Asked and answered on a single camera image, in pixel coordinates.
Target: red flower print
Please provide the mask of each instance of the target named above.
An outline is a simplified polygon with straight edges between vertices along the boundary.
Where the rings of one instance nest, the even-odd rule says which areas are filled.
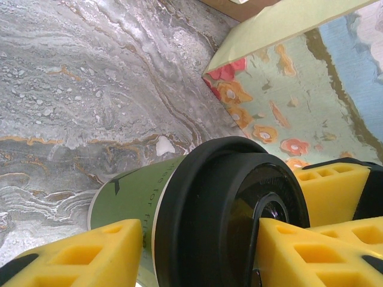
[[[210,88],[210,90],[215,94],[215,96],[217,97],[218,100],[221,100],[221,94],[220,92],[218,91],[218,89],[216,87],[213,87],[211,82],[209,82],[208,80],[206,79],[203,79],[206,83],[206,85],[208,85],[208,87]]]
[[[233,81],[235,71],[243,71],[244,69],[246,69],[246,58],[241,58],[233,63],[229,63],[223,67],[211,71],[208,74],[213,80],[221,79],[224,81]]]
[[[285,139],[281,142],[281,150],[290,155],[303,155],[308,153],[310,144],[299,139]]]

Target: gray marble countertop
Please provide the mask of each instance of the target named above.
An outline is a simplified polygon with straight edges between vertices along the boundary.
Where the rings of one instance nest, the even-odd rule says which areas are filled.
[[[197,0],[0,0],[0,265],[86,230],[115,174],[241,135],[201,79],[235,24]]]

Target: green paper cup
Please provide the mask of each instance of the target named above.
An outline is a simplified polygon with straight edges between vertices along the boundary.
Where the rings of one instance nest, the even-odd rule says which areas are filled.
[[[261,214],[309,227],[291,170],[257,143],[235,136],[116,176],[93,198],[88,226],[141,220],[138,283],[144,287],[224,286],[251,277]],[[233,226],[242,226],[240,237]]]

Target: marble surface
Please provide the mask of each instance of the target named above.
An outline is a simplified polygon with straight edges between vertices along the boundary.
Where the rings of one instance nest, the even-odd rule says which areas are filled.
[[[201,79],[235,24],[197,0],[0,0],[0,265],[86,230],[116,173],[241,135]]]

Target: black plastic lid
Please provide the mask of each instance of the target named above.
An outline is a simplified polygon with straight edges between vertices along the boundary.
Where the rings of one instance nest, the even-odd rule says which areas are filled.
[[[160,207],[159,286],[250,286],[261,216],[309,227],[290,169],[245,138],[197,147],[176,170]]]

